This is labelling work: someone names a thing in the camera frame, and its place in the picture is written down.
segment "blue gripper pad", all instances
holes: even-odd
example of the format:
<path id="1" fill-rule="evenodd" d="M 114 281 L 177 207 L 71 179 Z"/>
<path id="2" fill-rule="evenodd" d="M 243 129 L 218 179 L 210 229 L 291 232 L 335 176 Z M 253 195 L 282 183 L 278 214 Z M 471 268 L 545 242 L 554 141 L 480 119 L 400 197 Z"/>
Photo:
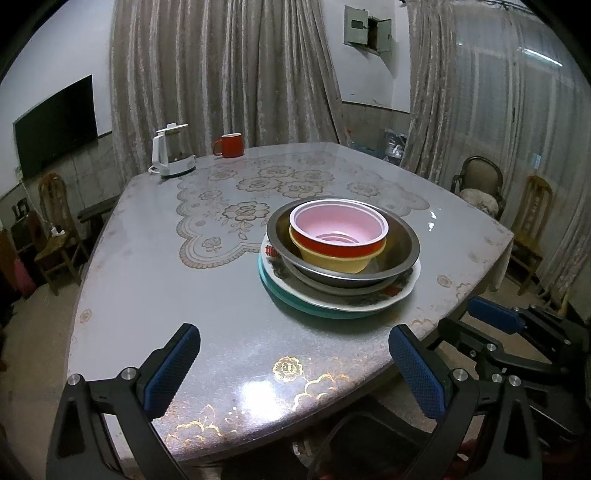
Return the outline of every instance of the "blue gripper pad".
<path id="1" fill-rule="evenodd" d="M 432 359 L 441 362 L 436 365 L 440 370 L 437 375 L 427 364 L 428 360 L 425 359 L 430 356 L 429 354 L 435 356 L 437 354 L 427 351 L 406 325 L 399 325 L 390 330 L 388 347 L 394 363 L 413 392 L 424 415 L 430 419 L 442 418 L 451 397 L 449 395 L 446 399 L 446 390 L 448 389 L 441 384 L 441 380 L 443 380 L 440 376 L 441 373 L 449 371 L 443 361 L 439 357 L 436 360 Z"/>
<path id="2" fill-rule="evenodd" d="M 136 392 L 149 419 L 164 415 L 200 347 L 199 330 L 185 323 L 165 347 L 152 352 L 140 367 Z"/>
<path id="3" fill-rule="evenodd" d="M 519 314 L 492 303 L 491 301 L 474 297 L 468 300 L 468 313 L 478 320 L 498 328 L 505 333 L 520 333 L 523 330 L 523 322 Z"/>

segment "kettle handle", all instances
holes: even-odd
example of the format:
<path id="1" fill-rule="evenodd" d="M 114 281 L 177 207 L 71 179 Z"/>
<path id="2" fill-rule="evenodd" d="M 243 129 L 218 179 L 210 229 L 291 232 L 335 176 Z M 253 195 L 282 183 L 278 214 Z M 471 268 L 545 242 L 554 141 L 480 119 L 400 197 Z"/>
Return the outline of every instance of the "kettle handle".
<path id="1" fill-rule="evenodd" d="M 168 170 L 168 158 L 166 155 L 162 155 L 162 158 L 166 158 L 166 163 L 160 162 L 161 147 L 163 145 L 164 135 L 157 135 L 154 137 L 152 142 L 152 166 L 163 173 Z"/>

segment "mug handle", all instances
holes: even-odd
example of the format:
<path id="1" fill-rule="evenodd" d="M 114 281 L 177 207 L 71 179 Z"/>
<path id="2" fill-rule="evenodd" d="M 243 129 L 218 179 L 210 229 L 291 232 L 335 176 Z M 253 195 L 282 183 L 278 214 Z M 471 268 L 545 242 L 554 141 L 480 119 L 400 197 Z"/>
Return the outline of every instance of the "mug handle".
<path id="1" fill-rule="evenodd" d="M 213 154 L 214 154 L 216 157 L 221 157 L 221 156 L 222 156 L 222 150 L 221 150 L 221 149 L 220 149 L 220 152 L 219 152 L 219 153 L 216 153 L 216 146 L 217 146 L 218 144 L 220 144 L 220 145 L 221 145 L 221 144 L 222 144 L 222 141 L 221 141 L 221 140 L 216 140 L 216 141 L 213 143 L 213 146 L 212 146 L 212 151 L 213 151 Z"/>

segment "television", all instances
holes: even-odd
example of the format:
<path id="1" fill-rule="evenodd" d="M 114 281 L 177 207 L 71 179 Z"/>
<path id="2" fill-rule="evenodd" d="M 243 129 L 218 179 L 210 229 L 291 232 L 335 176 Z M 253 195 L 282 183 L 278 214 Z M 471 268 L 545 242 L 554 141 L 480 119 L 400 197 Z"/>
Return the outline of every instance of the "television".
<path id="1" fill-rule="evenodd" d="M 14 122 L 22 176 L 97 138 L 92 75 L 64 88 Z"/>

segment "kettle lid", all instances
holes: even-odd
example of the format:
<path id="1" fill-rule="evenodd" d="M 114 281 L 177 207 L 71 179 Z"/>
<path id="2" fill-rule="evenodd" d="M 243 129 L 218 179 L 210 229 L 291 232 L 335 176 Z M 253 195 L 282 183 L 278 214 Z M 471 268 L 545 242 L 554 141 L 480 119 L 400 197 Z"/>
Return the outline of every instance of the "kettle lid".
<path id="1" fill-rule="evenodd" d="M 182 125 L 177 125 L 176 122 L 173 122 L 171 124 L 168 124 L 166 126 L 166 128 L 163 128 L 161 130 L 156 130 L 156 134 L 160 135 L 160 134 L 167 134 L 169 132 L 175 132 L 175 131 L 179 131 L 182 130 L 183 128 L 188 127 L 189 124 L 182 124 Z"/>

